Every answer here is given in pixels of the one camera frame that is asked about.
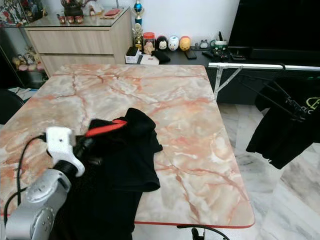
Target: black monitor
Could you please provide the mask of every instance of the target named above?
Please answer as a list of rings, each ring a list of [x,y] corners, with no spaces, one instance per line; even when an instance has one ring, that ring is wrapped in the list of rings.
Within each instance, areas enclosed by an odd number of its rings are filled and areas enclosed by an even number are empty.
[[[229,46],[256,59],[320,61],[320,0],[240,0]]]

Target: marble pattern tabletop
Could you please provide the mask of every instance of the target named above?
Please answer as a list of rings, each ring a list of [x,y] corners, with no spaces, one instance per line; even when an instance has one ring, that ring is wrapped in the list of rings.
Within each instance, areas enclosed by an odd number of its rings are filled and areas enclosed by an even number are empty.
[[[16,192],[24,145],[49,126],[85,133],[93,118],[113,120],[140,109],[156,123],[163,151],[154,165],[160,189],[144,193],[136,223],[247,228],[255,218],[206,70],[199,65],[65,65],[0,131],[1,214]],[[35,140],[21,184],[52,167]],[[16,207],[10,204],[10,213]]]

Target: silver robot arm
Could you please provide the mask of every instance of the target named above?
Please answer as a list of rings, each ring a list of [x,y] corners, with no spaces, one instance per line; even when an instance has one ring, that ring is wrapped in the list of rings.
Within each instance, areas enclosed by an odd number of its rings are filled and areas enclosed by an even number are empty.
[[[46,130],[47,150],[54,167],[47,169],[26,189],[22,203],[10,215],[5,232],[8,240],[47,240],[58,210],[67,199],[71,188],[70,177],[80,177],[84,165],[77,159],[93,144],[87,138],[75,147],[72,131],[66,127],[49,127]]]

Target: hanging black shirt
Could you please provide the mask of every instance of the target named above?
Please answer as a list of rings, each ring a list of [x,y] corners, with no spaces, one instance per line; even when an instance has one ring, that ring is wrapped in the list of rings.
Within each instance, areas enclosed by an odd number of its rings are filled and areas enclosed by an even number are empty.
[[[131,240],[143,192],[157,190],[154,153],[162,150],[156,124],[140,110],[129,108],[127,124],[95,137],[67,201],[57,214],[51,240]],[[112,125],[95,119],[89,129]]]
[[[247,147],[257,152],[277,169],[301,154],[312,143],[320,143],[320,79],[279,78],[275,80],[305,111],[305,121],[294,121],[287,112],[258,95],[255,104],[262,111],[270,108],[256,128]],[[293,111],[284,94],[264,87],[263,95]]]

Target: black cable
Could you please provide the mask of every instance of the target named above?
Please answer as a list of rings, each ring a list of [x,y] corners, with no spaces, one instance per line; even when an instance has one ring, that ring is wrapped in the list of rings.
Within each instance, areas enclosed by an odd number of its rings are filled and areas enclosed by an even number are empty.
[[[20,190],[20,193],[22,193],[24,190],[26,190],[27,188],[22,188]],[[8,221],[8,207],[9,204],[11,202],[11,200],[18,194],[18,192],[15,192],[14,194],[12,194],[9,199],[6,201],[5,205],[4,205],[4,209],[3,209],[3,220],[4,220],[4,226],[6,226],[7,221]]]
[[[176,226],[178,229],[186,229],[186,228],[201,228],[201,229],[208,229],[210,231],[213,231],[217,234],[220,234],[222,237],[225,238],[225,240],[230,240],[226,235],[224,235],[222,232],[220,232],[219,230],[217,229],[214,229],[212,227],[208,227],[208,226],[205,226],[205,225],[199,225],[199,224],[195,224],[195,225],[178,225]]]
[[[21,170],[21,166],[22,166],[22,160],[24,159],[24,155],[25,155],[25,151],[27,150],[29,144],[35,140],[35,139],[42,139],[44,141],[46,141],[46,135],[38,135],[38,136],[35,136],[33,138],[31,138],[27,143],[26,145],[24,146],[24,149],[22,151],[22,154],[20,156],[20,159],[19,159],[19,163],[18,163],[18,169],[16,171],[16,188],[17,188],[17,203],[18,203],[18,206],[20,205],[21,203],[21,186],[20,186],[20,170]]]

